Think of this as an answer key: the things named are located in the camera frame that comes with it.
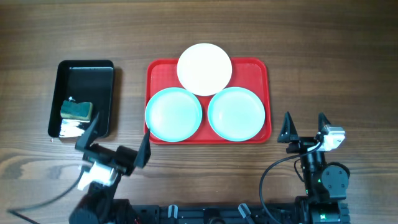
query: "plate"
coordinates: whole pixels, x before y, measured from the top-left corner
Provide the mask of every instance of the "plate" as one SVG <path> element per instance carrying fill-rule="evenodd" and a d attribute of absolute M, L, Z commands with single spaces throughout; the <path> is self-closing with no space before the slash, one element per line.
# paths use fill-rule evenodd
<path fill-rule="evenodd" d="M 151 133 L 167 142 L 189 138 L 199 128 L 202 110 L 198 98 L 183 88 L 166 88 L 156 93 L 145 109 Z"/>
<path fill-rule="evenodd" d="M 245 141 L 261 130 L 266 112 L 261 100 L 252 91 L 231 87 L 211 99 L 208 120 L 214 132 L 222 138 Z"/>
<path fill-rule="evenodd" d="M 182 54 L 177 64 L 181 85 L 198 96 L 210 96 L 225 88 L 231 79 L 231 59 L 214 44 L 196 44 Z"/>

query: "sponge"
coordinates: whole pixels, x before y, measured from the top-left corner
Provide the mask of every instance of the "sponge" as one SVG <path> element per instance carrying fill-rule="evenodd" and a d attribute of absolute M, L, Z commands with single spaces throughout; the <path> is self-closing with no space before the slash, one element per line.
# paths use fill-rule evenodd
<path fill-rule="evenodd" d="M 82 122 L 90 122 L 93 104 L 90 102 L 74 103 L 64 100 L 61 106 L 61 117 Z"/>

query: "black cable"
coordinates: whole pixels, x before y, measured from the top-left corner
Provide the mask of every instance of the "black cable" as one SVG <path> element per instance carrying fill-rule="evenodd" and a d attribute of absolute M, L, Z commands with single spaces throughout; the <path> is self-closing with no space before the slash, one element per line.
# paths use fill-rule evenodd
<path fill-rule="evenodd" d="M 317 146 L 315 149 L 312 149 L 311 151 L 308 151 L 308 152 L 306 152 L 306 153 L 304 153 L 304 154 L 298 154 L 298 155 L 289 156 L 289 157 L 280 159 L 280 160 L 274 162 L 273 164 L 271 164 L 271 166 L 269 166 L 269 167 L 264 171 L 264 173 L 262 174 L 261 180 L 260 180 L 260 189 L 259 189 L 259 193 L 260 193 L 260 202 L 261 202 L 261 205 L 262 205 L 263 209 L 266 211 L 266 213 L 268 214 L 268 216 L 269 216 L 274 222 L 276 222 L 276 223 L 278 223 L 278 224 L 281 224 L 281 222 L 279 222 L 278 220 L 276 220 L 276 219 L 274 218 L 274 216 L 271 215 L 271 213 L 269 212 L 269 210 L 268 210 L 268 208 L 267 208 L 267 206 L 266 206 L 266 203 L 264 202 L 264 198 L 263 198 L 263 196 L 262 196 L 262 183 L 264 182 L 264 178 L 266 177 L 267 173 L 268 173 L 274 166 L 280 164 L 281 162 L 285 162 L 285 161 L 288 161 L 288 160 L 291 160 L 291 159 L 295 159 L 295 158 L 298 158 L 298 157 L 303 157 L 303 156 L 309 155 L 309 154 L 315 152 L 316 150 L 318 150 L 321 146 L 322 146 L 322 142 L 319 142 L 319 143 L 318 143 L 318 146 Z"/>
<path fill-rule="evenodd" d="M 300 160 L 300 159 L 297 159 L 296 161 L 294 161 L 294 171 L 296 171 L 296 174 L 297 174 L 298 177 L 300 178 L 301 182 L 304 182 L 303 177 L 301 177 L 301 175 L 300 175 L 300 173 L 299 173 L 299 171 L 297 170 L 297 167 L 296 167 L 296 163 L 297 163 L 299 160 Z"/>
<path fill-rule="evenodd" d="M 25 212 L 25 211 L 29 211 L 29 210 L 36 210 L 36 209 L 42 208 L 44 206 L 47 206 L 47 205 L 49 205 L 51 203 L 54 203 L 57 200 L 61 199 L 63 196 L 65 196 L 67 193 L 69 193 L 71 190 L 73 190 L 79 184 L 79 181 L 80 181 L 84 171 L 86 171 L 87 169 L 90 169 L 90 168 L 88 166 L 82 166 L 81 167 L 81 172 L 79 174 L 79 177 L 72 184 L 72 186 L 70 186 L 68 189 L 66 189 L 66 191 L 62 192 L 60 195 L 56 196 L 55 198 L 50 199 L 50 200 L 48 200 L 46 202 L 35 204 L 35 205 L 30 205 L 30 206 L 21 207 L 21 208 L 10 208 L 10 209 L 7 209 L 7 212 L 10 213 L 10 214 L 13 214 L 13 215 L 15 215 L 15 216 L 17 216 L 17 217 L 19 217 L 19 218 L 21 218 L 23 220 L 25 220 L 25 221 L 28 221 L 30 223 L 40 224 L 40 223 L 38 223 L 38 222 L 36 222 L 34 220 L 31 220 L 30 218 L 28 218 L 28 217 L 26 217 L 26 216 L 24 216 L 22 214 L 20 214 L 20 212 Z"/>

